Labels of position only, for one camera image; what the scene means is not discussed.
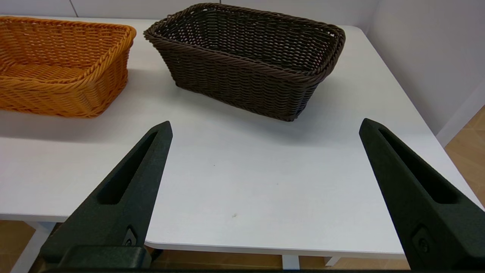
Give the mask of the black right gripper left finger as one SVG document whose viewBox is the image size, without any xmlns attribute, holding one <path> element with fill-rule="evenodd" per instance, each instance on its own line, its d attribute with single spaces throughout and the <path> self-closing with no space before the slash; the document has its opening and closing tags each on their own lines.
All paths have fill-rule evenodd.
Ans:
<svg viewBox="0 0 485 273">
<path fill-rule="evenodd" d="M 148 227 L 172 141 L 152 127 L 45 241 L 47 263 L 147 263 Z"/>
</svg>

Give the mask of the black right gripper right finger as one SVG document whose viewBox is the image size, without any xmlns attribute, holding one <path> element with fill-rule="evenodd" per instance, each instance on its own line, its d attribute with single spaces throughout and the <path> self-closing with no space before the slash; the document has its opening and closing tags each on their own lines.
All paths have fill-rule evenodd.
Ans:
<svg viewBox="0 0 485 273">
<path fill-rule="evenodd" d="M 483 271 L 483 209 L 383 124 L 364 119 L 359 136 L 410 268 Z"/>
</svg>

